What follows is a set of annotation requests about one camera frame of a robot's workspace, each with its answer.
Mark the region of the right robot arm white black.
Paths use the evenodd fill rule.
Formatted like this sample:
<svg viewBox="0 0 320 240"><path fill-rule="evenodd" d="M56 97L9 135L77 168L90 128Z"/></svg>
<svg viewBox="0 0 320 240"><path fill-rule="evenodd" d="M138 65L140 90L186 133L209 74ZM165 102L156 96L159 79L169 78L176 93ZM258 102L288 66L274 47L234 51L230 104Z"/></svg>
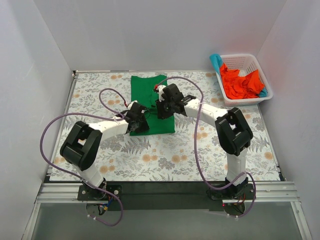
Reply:
<svg viewBox="0 0 320 240"><path fill-rule="evenodd" d="M175 84L156 85L154 92L158 94L155 103L159 119L180 114L215 127L219 145L226 152L228 169L223 186L209 184L208 187L211 191L223 191L232 199L243 195L248 185L246 156L253 132L241 110L237 107L222 109L192 95L184 96Z"/></svg>

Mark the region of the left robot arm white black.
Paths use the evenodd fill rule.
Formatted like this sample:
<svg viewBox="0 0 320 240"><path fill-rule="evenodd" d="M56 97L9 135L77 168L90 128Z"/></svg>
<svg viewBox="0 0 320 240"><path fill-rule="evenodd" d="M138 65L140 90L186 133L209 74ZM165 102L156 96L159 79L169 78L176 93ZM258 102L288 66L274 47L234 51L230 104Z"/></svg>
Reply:
<svg viewBox="0 0 320 240"><path fill-rule="evenodd" d="M149 125L145 117L147 107L133 101L128 108L108 120L74 124L60 148L60 155L77 170L80 179L90 186L89 194L95 200L106 196L105 179L95 166L100 143L117 135L143 133Z"/></svg>

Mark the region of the green t shirt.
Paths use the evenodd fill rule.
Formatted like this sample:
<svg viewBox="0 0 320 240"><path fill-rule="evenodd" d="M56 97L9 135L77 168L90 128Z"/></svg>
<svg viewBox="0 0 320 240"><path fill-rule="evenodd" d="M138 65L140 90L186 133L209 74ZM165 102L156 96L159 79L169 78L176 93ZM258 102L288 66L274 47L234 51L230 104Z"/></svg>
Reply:
<svg viewBox="0 0 320 240"><path fill-rule="evenodd" d="M155 86L165 80L165 75L142 78L138 76L131 77L131 101L137 100L138 103L147 107L145 114L149 130L141 133L131 132L130 136L161 135L175 133L175 118L173 116L167 119L158 119L156 100L159 95L154 92Z"/></svg>

